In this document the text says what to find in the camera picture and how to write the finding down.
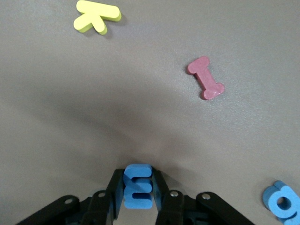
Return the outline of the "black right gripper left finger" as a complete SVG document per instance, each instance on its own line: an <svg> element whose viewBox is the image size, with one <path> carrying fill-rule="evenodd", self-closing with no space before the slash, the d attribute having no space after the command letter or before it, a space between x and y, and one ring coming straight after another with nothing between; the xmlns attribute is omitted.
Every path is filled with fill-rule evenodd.
<svg viewBox="0 0 300 225"><path fill-rule="evenodd" d="M123 169L116 169L105 190L80 201L65 195L48 204L19 225L112 225L123 199Z"/></svg>

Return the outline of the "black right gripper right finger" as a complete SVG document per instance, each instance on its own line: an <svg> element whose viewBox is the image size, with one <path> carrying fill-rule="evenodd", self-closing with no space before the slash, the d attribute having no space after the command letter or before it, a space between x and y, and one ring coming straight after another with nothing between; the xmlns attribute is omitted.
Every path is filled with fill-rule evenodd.
<svg viewBox="0 0 300 225"><path fill-rule="evenodd" d="M213 192L195 199L169 189L159 170L152 172L153 195L158 210L157 225L253 225L224 199Z"/></svg>

